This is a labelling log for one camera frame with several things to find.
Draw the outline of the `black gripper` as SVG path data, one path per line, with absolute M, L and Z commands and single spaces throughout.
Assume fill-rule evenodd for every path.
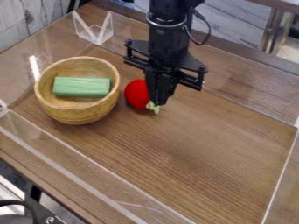
M 147 91 L 153 102 L 163 106 L 179 84 L 202 90 L 206 65 L 189 52 L 191 20 L 177 24 L 150 23 L 150 39 L 129 39 L 126 63 L 145 71 Z

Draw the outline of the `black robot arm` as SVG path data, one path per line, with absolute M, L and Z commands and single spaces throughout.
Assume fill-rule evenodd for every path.
M 206 0 L 150 0 L 146 21 L 149 40 L 129 39 L 126 63 L 145 71 L 150 102 L 163 106 L 179 84 L 202 90 L 207 66 L 193 56 L 190 42 L 203 46 L 211 37 L 211 25 L 197 7 Z M 209 26 L 202 42 L 193 37 L 193 17 Z

